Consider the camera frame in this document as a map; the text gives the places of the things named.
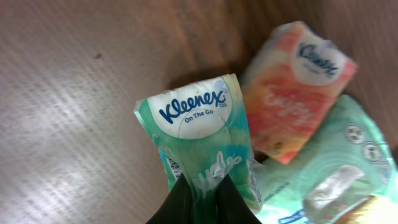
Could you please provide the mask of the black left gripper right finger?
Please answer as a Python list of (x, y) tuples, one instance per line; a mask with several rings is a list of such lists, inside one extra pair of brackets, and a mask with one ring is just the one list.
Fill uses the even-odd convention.
[(216, 190), (217, 224), (261, 224), (250, 211), (229, 175)]

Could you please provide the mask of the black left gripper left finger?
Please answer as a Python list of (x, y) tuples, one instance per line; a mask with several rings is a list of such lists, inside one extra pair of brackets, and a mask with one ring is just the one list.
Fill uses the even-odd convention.
[(146, 224), (191, 224), (192, 193), (182, 174), (158, 211)]

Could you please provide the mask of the green Kleenex tissue pack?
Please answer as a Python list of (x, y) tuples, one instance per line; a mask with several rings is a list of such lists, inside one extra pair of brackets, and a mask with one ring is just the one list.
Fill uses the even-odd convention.
[(229, 176), (249, 211), (262, 199), (257, 162), (234, 74), (191, 83), (139, 100), (134, 114), (159, 150), (169, 188), (184, 176), (193, 196), (195, 223), (216, 221), (216, 189)]

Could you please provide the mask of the teal wet wipes pack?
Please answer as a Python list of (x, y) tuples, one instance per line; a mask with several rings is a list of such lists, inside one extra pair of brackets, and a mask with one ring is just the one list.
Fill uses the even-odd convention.
[(338, 98), (287, 164), (264, 161), (262, 223), (396, 223), (397, 165), (376, 123)]

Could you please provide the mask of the orange Kleenex tissue pack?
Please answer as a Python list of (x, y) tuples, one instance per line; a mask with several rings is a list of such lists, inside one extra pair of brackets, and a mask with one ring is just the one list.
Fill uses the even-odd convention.
[(357, 69), (302, 21), (274, 29), (241, 77), (252, 148), (288, 164)]

